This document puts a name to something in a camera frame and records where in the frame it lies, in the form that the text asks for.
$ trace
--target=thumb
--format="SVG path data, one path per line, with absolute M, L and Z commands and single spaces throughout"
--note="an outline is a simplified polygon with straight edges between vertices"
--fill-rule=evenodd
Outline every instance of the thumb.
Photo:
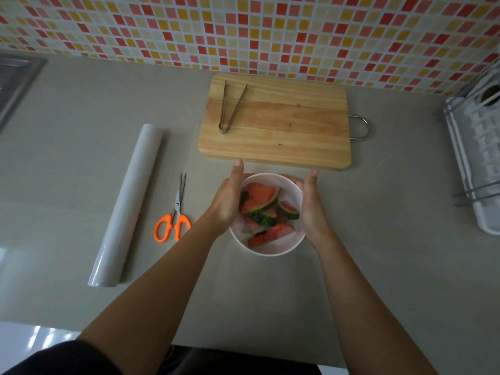
M 240 185 L 243 181 L 243 161 L 236 159 L 234 162 L 233 170 L 229 176 L 229 182 L 234 185 Z
M 318 173 L 319 173 L 319 170 L 309 171 L 308 176 L 304 180 L 305 193 L 310 195 L 313 192 L 316 192 L 316 179 L 317 179 Z

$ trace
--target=scissors handle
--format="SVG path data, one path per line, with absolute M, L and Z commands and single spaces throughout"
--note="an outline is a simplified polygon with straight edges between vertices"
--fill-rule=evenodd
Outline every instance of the scissors handle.
M 179 217 L 177 217 L 177 223 L 176 223 L 176 240 L 180 239 L 180 224 L 183 222 L 185 224 L 187 224 L 188 230 L 191 229 L 191 222 L 189 221 L 189 218 L 187 218 L 184 214 L 179 214 Z
M 166 222 L 165 236 L 163 238 L 159 238 L 158 237 L 158 229 L 159 229 L 159 226 L 161 225 L 162 222 Z M 160 220 L 157 222 L 157 225 L 154 227 L 154 239 L 156 239 L 157 242 L 165 242 L 166 239 L 168 238 L 168 233 L 170 233 L 170 229 L 172 229 L 172 215 L 166 214 L 162 218 L 160 218 Z

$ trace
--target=orange scissors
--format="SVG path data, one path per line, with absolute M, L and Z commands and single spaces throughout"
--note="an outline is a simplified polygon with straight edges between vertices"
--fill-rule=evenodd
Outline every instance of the orange scissors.
M 187 218 L 184 214 L 180 213 L 180 204 L 183 201 L 185 185 L 186 185 L 186 174 L 184 174 L 184 180 L 183 180 L 183 174 L 181 172 L 179 178 L 179 189 L 177 190 L 176 203 L 173 206 L 173 212 L 172 214 L 166 214 L 162 218 L 160 218 L 160 220 L 157 222 L 157 225 L 154 227 L 154 239 L 156 239 L 158 242 L 165 242 L 166 239 L 168 238 L 168 234 L 170 233 L 170 229 L 172 229 L 173 226 L 172 223 L 176 218 L 176 214 L 178 215 L 177 223 L 175 226 L 176 240 L 180 239 L 180 224 L 184 222 L 188 226 L 187 229 L 188 230 L 191 229 L 191 222 L 189 221 L 189 218 Z M 158 229 L 162 222 L 166 222 L 165 236 L 163 238 L 159 238 Z

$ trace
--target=white bowl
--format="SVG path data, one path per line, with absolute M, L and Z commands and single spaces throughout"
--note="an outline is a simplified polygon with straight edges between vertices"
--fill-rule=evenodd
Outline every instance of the white bowl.
M 243 180 L 240 189 L 243 190 L 247 184 L 253 182 L 281 187 L 279 200 L 288 202 L 291 206 L 297 208 L 299 212 L 302 212 L 302 191 L 291 180 L 276 173 L 258 173 Z M 287 252 L 291 252 L 302 242 L 305 236 L 300 220 L 291 220 L 287 223 L 293 226 L 295 229 L 294 233 L 252 249 L 247 247 L 247 241 L 249 238 L 252 238 L 252 235 L 241 231 L 245 222 L 239 213 L 236 214 L 236 218 L 229 227 L 229 231 L 244 250 L 264 257 L 277 257 Z

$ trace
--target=person's left hand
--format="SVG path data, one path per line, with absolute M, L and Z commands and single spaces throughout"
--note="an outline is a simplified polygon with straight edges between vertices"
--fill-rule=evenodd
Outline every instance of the person's left hand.
M 238 159 L 234 162 L 230 177 L 224 179 L 217 190 L 207 214 L 214 219 L 219 234 L 224 233 L 233 222 L 240 205 L 240 184 L 251 175 L 254 174 L 243 172 L 243 161 Z

